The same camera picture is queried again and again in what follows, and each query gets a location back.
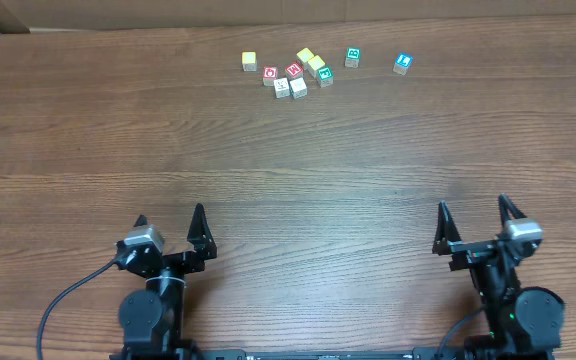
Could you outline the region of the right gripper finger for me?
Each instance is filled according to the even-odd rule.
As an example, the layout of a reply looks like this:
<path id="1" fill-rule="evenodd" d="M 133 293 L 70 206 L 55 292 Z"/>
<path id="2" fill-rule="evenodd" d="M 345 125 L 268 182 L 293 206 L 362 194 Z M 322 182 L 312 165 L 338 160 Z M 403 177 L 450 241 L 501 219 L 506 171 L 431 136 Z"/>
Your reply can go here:
<path id="1" fill-rule="evenodd" d="M 447 203 L 442 200 L 438 204 L 438 220 L 435 232 L 435 245 L 451 245 L 461 242 L 461 236 L 458 232 L 456 223 L 448 209 Z"/>
<path id="2" fill-rule="evenodd" d="M 505 193 L 499 195 L 498 207 L 502 225 L 505 225 L 510 220 L 526 218 L 526 215 L 512 202 L 510 197 Z"/>

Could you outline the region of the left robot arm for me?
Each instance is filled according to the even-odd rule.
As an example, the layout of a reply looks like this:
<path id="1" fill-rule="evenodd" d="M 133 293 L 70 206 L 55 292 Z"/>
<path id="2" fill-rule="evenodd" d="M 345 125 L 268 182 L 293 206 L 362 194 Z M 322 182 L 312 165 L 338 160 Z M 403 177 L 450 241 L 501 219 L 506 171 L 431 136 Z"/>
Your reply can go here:
<path id="1" fill-rule="evenodd" d="M 119 306 L 123 348 L 113 359 L 198 360 L 197 343 L 184 339 L 185 276 L 205 270 L 217 257 L 202 204 L 197 204 L 187 241 L 191 250 L 165 254 L 159 230 L 141 215 L 128 236 L 117 243 L 115 264 L 145 279 L 145 288 L 127 295 Z"/>

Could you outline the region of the green block letter B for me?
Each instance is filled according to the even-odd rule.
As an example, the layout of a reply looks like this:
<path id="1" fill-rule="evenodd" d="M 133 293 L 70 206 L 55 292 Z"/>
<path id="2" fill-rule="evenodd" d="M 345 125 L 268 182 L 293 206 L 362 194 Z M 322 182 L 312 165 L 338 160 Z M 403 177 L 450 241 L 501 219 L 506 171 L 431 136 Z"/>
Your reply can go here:
<path id="1" fill-rule="evenodd" d="M 348 47 L 346 49 L 344 66 L 348 68 L 358 68 L 361 60 L 361 49 Z"/>

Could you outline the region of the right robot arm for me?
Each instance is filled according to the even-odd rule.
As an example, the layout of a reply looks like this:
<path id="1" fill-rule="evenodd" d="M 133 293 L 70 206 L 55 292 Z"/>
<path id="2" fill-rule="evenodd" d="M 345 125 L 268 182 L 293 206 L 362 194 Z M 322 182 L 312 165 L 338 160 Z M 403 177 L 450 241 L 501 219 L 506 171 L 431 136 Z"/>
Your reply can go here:
<path id="1" fill-rule="evenodd" d="M 515 268 L 539 249 L 544 231 L 505 195 L 498 197 L 501 231 L 491 240 L 462 241 L 444 201 L 432 252 L 449 255 L 452 271 L 467 270 L 481 301 L 479 309 L 453 325 L 435 350 L 436 359 L 551 359 L 562 344 L 565 302 L 543 287 L 522 287 Z M 487 335 L 471 336 L 449 351 L 448 341 L 483 313 Z"/>

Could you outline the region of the blue block letter L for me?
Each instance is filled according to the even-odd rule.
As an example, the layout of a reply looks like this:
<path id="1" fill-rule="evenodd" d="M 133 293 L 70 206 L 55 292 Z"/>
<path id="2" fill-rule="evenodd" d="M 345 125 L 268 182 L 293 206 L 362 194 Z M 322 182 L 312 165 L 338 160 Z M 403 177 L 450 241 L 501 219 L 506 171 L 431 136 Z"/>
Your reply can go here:
<path id="1" fill-rule="evenodd" d="M 394 61 L 393 71 L 405 75 L 413 63 L 414 58 L 408 54 L 400 53 Z"/>

